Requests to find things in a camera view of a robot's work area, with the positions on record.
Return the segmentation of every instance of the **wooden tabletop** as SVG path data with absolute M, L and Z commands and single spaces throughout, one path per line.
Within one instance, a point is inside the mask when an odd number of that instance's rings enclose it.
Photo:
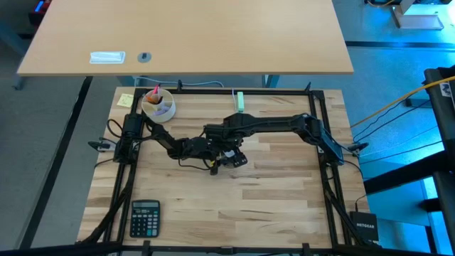
M 124 51 L 121 65 L 89 64 Z M 140 53 L 149 52 L 149 63 Z M 54 0 L 19 75 L 352 73 L 331 0 Z
M 123 122 L 129 109 L 117 106 L 117 102 L 122 93 L 133 92 L 133 88 L 117 88 L 109 118 Z M 324 92 L 333 136 L 339 142 L 351 142 L 341 91 Z M 234 112 L 231 95 L 174 98 L 176 115 L 164 126 L 175 138 L 196 137 L 203 124 L 220 124 Z M 256 117 L 278 117 L 309 113 L 310 109 L 307 96 L 245 95 L 245 112 Z M 105 137 L 117 140 L 109 132 Z M 219 174 L 211 176 L 208 171 L 178 166 L 155 141 L 142 143 L 132 201 L 161 201 L 161 233 L 152 244 L 301 247 L 308 242 L 311 247 L 331 247 L 316 147 L 302 142 L 294 133 L 264 133 L 246 138 L 240 149 L 248 158 L 247 165 L 237 169 L 220 167 Z M 112 153 L 101 153 L 98 161 L 112 157 Z M 345 158 L 357 163 L 352 156 Z M 182 164 L 204 167 L 198 159 Z M 108 211 L 117 167 L 108 162 L 95 169 L 78 240 L 86 238 Z M 340 166 L 339 172 L 346 207 L 353 210 L 355 200 L 365 195 L 362 178 L 348 164 Z M 359 208 L 368 211 L 365 198 L 359 200 Z M 338 239 L 343 241 L 341 222 L 334 213 Z M 130 215 L 124 244 L 142 245 L 142 239 L 129 236 Z M 118 222 L 119 214 L 113 238 L 117 237 Z

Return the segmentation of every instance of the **desk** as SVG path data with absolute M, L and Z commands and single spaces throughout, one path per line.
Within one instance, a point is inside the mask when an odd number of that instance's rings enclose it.
M 122 65 L 91 65 L 94 51 Z M 149 63 L 138 54 L 149 52 Z M 351 74 L 331 0 L 54 0 L 19 75 Z
M 196 95 L 191 90 L 174 94 L 176 115 L 164 123 L 175 138 L 198 136 L 204 124 L 221 123 L 223 117 L 233 114 L 230 90 L 226 95 Z M 244 90 L 245 112 L 256 117 L 311 112 L 307 96 L 278 95 L 284 90 L 256 91 L 264 95 L 251 95 Z M 122 93 L 134 94 L 134 88 L 119 87 L 115 92 L 109 118 L 120 124 L 130 111 L 117 106 Z M 323 93 L 332 135 L 339 142 L 351 142 L 342 92 L 324 90 Z M 321 118 L 323 110 L 317 106 Z M 148 135 L 145 129 L 143 136 Z M 108 131 L 105 137 L 117 140 Z M 161 233 L 151 244 L 301 248 L 307 242 L 311 248 L 331 247 L 316 147 L 302 142 L 293 133 L 269 133 L 246 138 L 241 150 L 249 160 L 247 165 L 237 169 L 220 167 L 217 176 L 210 176 L 207 171 L 178 166 L 157 142 L 141 145 L 132 201 L 147 198 L 161 201 Z M 112 153 L 101 153 L 98 161 L 112 156 Z M 345 159 L 357 163 L 352 156 L 345 155 Z M 182 164 L 203 166 L 197 159 Z M 78 240 L 86 238 L 108 211 L 117 169 L 118 164 L 113 162 L 95 169 Z M 338 170 L 346 208 L 353 210 L 355 200 L 365 195 L 362 178 L 349 164 L 339 166 Z M 368 211 L 366 199 L 359 202 L 360 210 Z M 337 213 L 334 215 L 338 241 L 342 242 L 341 222 Z M 114 222 L 113 239 L 118 223 L 119 215 Z M 128 234 L 129 215 L 123 243 L 143 244 L 144 240 Z

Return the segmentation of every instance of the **calculator display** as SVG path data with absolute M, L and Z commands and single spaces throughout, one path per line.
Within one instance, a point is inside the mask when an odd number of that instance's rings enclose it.
M 133 203 L 133 207 L 158 207 L 158 203 Z

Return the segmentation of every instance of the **calculator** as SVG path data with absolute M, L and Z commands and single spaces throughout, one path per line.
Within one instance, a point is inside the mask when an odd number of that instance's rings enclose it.
M 158 200 L 137 200 L 132 202 L 132 238 L 156 238 L 159 234 L 160 207 Z

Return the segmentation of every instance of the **yellow cable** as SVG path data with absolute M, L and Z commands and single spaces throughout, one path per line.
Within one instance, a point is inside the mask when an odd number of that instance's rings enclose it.
M 387 3 L 381 4 L 381 5 L 372 4 L 370 1 L 368 1 L 368 3 L 369 3 L 371 6 L 373 6 L 373 7 L 384 7 L 384 6 L 388 6 L 388 5 L 391 4 L 393 1 L 395 1 L 395 0 L 390 0 L 390 1 L 388 1 Z
M 449 81 L 453 81 L 455 80 L 455 76 L 453 77 L 450 77 L 450 78 L 446 78 L 446 79 L 443 79 L 443 80 L 439 80 L 439 81 L 436 81 L 436 82 L 432 82 L 432 83 L 429 83 L 428 85 L 424 85 L 422 87 L 418 87 L 416 90 L 413 90 L 411 92 L 408 92 L 407 94 L 401 96 L 400 98 L 396 99 L 395 101 L 393 101 L 392 103 L 388 104 L 387 106 L 383 107 L 382 109 L 378 110 L 377 112 L 375 112 L 374 114 L 370 115 L 369 117 L 359 121 L 359 122 L 356 122 L 354 125 L 352 125 L 350 128 L 353 128 L 353 127 L 356 127 L 358 126 L 359 124 L 363 123 L 364 121 L 370 119 L 371 117 L 374 117 L 375 115 L 381 113 L 382 111 L 386 110 L 387 108 L 389 108 L 390 106 L 392 106 L 393 104 L 397 103 L 397 102 L 400 102 L 404 99 L 406 99 L 407 97 L 413 95 L 413 94 L 416 94 L 417 92 L 420 92 L 421 90 L 424 90 L 424 89 L 427 89 L 427 88 L 430 88 L 432 86 L 435 86 L 435 85 L 438 85 L 442 82 L 449 82 Z

